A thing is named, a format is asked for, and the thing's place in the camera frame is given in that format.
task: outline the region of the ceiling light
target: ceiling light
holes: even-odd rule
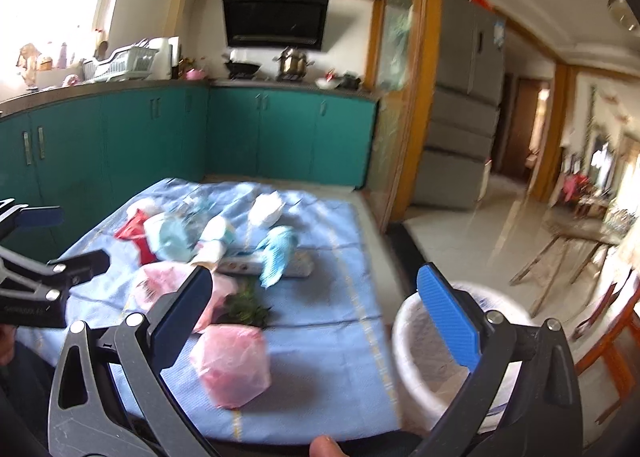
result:
[[[634,15],[634,12],[626,0],[609,0],[607,7],[613,19],[618,22],[620,26],[636,36],[640,36],[638,18],[636,18],[636,15]]]

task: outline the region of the pressure cooker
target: pressure cooker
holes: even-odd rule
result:
[[[306,68],[314,64],[307,61],[306,54],[295,47],[287,47],[273,61],[280,64],[278,78],[287,80],[301,80],[306,75]]]

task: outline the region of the refrigerator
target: refrigerator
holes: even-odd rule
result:
[[[431,120],[414,204],[471,209],[481,197],[504,78],[504,21],[468,0],[442,0]]]

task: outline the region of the white dish rack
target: white dish rack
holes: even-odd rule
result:
[[[84,80],[87,82],[109,82],[143,80],[151,73],[151,64],[158,49],[129,45],[116,49],[108,60],[95,58],[82,64]]]

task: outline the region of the teal cabinet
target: teal cabinet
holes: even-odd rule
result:
[[[316,96],[318,120],[310,179],[322,184],[364,185],[376,118],[371,101]]]
[[[318,112],[302,92],[268,90],[260,111],[258,173],[271,179],[309,180]]]
[[[157,182],[162,171],[154,137],[157,97],[152,90],[126,90],[102,97],[114,209]]]
[[[207,119],[207,172],[255,176],[262,92],[214,88]]]
[[[28,113],[0,120],[0,200],[15,199],[16,204],[42,206],[33,135]],[[53,236],[47,228],[15,230],[2,241],[2,247],[26,257],[47,262],[58,256]]]
[[[65,222],[51,228],[61,254],[114,209],[100,98],[33,110],[31,130],[42,202],[65,212]]]
[[[186,90],[164,88],[153,94],[155,112],[151,121],[153,137],[152,179],[184,176],[182,133],[186,121]]]
[[[207,87],[187,88],[180,177],[192,182],[200,182],[205,174],[208,104]]]

